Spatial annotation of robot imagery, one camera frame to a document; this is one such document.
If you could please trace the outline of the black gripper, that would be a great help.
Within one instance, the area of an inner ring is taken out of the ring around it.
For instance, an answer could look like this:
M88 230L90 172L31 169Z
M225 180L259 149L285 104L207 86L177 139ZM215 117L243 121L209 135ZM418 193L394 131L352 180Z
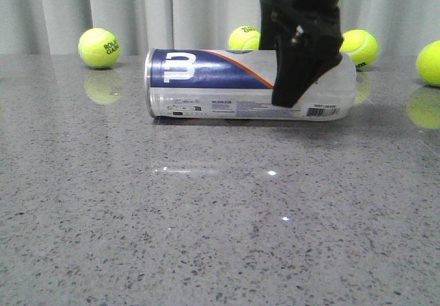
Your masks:
M276 48L272 104L292 108L342 60L339 0L260 0L260 50Z

